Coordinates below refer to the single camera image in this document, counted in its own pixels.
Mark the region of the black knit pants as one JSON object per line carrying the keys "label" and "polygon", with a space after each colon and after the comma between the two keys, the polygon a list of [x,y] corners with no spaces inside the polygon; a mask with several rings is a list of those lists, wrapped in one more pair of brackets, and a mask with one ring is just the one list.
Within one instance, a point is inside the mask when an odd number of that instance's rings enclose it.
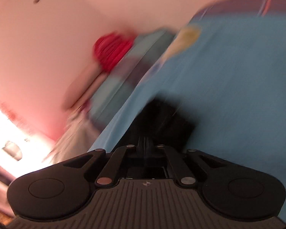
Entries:
{"label": "black knit pants", "polygon": [[134,145],[126,157],[126,178],[171,178],[164,149],[183,152],[194,129],[195,124],[178,111],[176,104],[159,98],[149,101],[119,142],[121,146]]}

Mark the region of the beige pillow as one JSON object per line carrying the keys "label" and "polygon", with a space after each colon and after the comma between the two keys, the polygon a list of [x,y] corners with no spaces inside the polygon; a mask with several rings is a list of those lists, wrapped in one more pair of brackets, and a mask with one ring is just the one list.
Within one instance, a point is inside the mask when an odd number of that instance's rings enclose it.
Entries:
{"label": "beige pillow", "polygon": [[47,164],[56,164],[62,161],[85,154],[101,134],[89,115],[90,103],[70,112],[67,118],[64,134],[56,141],[52,150],[44,158]]}

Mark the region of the blue floral bed sheet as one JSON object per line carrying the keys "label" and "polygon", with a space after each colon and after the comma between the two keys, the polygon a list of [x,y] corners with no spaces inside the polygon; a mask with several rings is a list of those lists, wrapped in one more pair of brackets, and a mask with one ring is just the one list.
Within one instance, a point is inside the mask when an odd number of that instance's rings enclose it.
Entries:
{"label": "blue floral bed sheet", "polygon": [[[188,148],[271,174],[286,188],[286,15],[190,24],[198,40],[148,72],[92,148],[112,150],[161,95],[198,122]],[[286,221],[286,201],[280,217]]]}

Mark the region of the red folded cloth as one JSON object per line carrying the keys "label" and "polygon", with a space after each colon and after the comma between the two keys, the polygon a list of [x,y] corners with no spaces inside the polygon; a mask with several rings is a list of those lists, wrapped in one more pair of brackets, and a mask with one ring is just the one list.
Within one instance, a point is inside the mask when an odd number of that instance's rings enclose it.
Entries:
{"label": "red folded cloth", "polygon": [[116,32],[101,36],[93,46],[93,56],[102,72],[110,73],[134,45],[135,37]]}

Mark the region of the teal grey striped pillow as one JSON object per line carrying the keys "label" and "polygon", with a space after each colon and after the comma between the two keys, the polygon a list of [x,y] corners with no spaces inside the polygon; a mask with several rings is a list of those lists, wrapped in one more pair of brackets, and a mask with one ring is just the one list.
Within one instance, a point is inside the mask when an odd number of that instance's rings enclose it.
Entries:
{"label": "teal grey striped pillow", "polygon": [[89,118],[98,131],[106,128],[142,77],[166,51],[174,36],[174,33],[160,29],[136,37],[132,48],[91,98]]}

